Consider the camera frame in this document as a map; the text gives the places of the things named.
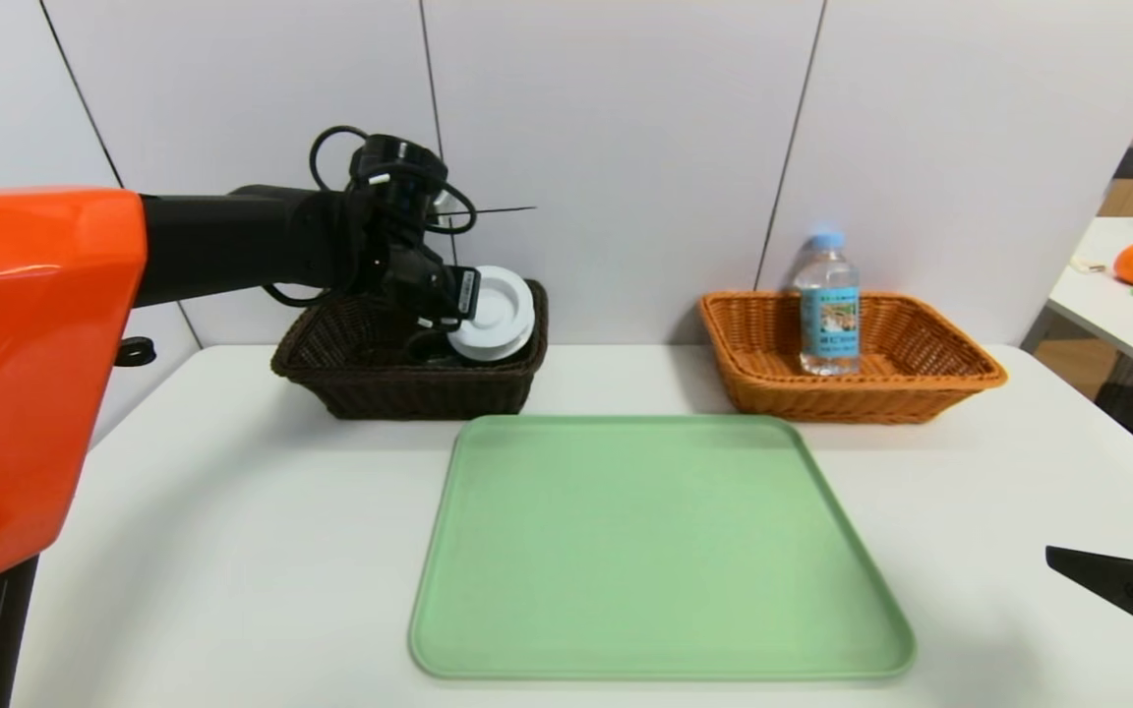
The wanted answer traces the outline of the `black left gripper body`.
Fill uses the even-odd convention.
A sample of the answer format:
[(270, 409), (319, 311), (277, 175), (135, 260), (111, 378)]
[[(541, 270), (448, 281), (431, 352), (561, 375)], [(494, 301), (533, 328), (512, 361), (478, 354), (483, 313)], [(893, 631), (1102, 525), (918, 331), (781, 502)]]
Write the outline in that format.
[(478, 268), (458, 265), (433, 268), (427, 283), (427, 318), (472, 319), (480, 285)]

